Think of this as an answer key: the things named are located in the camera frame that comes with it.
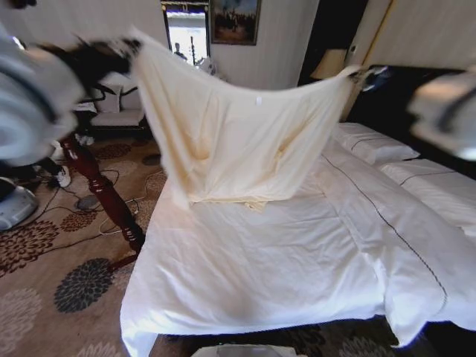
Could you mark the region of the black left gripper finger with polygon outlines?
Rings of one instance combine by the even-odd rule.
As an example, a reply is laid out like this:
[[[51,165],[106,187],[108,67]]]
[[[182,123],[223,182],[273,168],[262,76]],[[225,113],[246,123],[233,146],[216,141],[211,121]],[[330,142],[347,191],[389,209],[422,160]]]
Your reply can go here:
[[[134,38],[120,38],[119,51],[122,57],[136,57],[142,49],[142,42]]]

